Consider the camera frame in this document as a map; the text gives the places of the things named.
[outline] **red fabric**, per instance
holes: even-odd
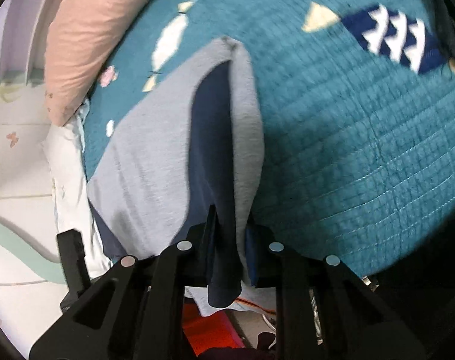
[[[182,328],[196,356],[209,348],[244,347],[243,341],[224,311],[202,317],[195,304],[185,304]]]

